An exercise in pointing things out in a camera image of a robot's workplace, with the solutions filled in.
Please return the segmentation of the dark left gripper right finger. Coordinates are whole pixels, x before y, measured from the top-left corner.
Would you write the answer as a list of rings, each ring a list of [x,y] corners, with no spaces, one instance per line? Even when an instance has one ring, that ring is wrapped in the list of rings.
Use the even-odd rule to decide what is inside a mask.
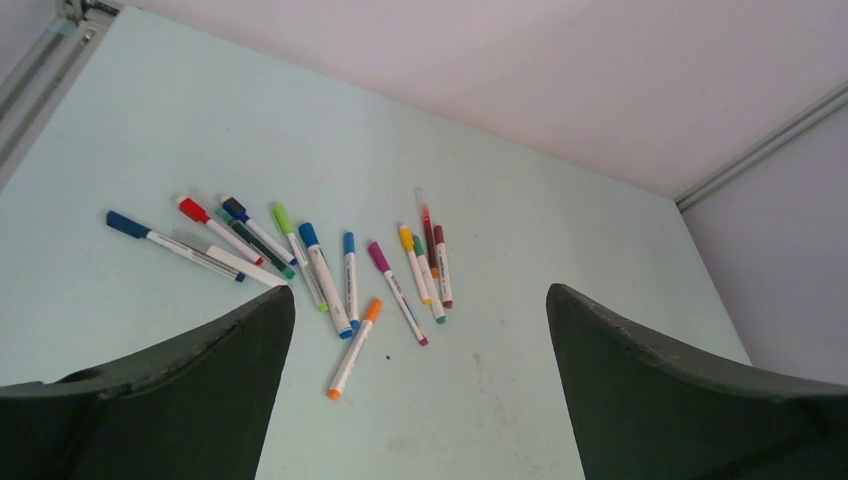
[[[843,479],[847,389],[738,363],[577,290],[546,296],[588,479]]]

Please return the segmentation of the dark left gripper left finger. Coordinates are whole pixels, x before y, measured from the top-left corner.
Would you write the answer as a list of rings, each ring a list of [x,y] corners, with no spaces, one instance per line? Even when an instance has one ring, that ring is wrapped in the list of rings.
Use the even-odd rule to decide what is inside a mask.
[[[1,390],[5,479],[251,479],[295,326],[288,287],[56,382]]]

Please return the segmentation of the orange cap marker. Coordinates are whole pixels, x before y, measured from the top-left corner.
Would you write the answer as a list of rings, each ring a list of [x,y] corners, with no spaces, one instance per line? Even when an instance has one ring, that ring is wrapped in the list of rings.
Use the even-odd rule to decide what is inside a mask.
[[[347,351],[345,352],[342,360],[333,376],[332,380],[326,391],[326,396],[333,401],[339,400],[344,392],[347,381],[349,380],[352,371],[354,369],[355,363],[364,347],[366,340],[368,339],[371,330],[376,323],[380,311],[382,309],[383,301],[379,298],[373,298],[369,303],[364,319],[360,323],[360,327],[353,336],[352,341],[350,342]]]

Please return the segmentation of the brown cap marker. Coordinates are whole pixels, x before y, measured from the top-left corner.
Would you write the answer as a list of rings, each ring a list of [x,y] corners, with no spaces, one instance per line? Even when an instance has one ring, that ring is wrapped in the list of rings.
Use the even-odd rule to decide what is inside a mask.
[[[440,273],[441,301],[445,308],[453,307],[453,294],[444,231],[441,225],[434,227],[435,247]]]

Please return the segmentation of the magenta cap marker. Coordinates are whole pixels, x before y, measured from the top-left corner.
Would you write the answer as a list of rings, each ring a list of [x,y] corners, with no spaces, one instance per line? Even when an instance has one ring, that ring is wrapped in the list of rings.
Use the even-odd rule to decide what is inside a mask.
[[[421,325],[416,319],[407,299],[405,298],[403,291],[391,270],[389,262],[387,261],[381,246],[377,241],[371,241],[367,245],[367,250],[369,255],[372,258],[372,261],[375,264],[377,270],[383,275],[385,278],[392,295],[394,296],[396,302],[399,305],[400,311],[402,312],[404,318],[410,326],[413,335],[416,338],[416,342],[420,346],[427,346],[429,344],[428,337],[425,335],[423,330],[421,329]]]

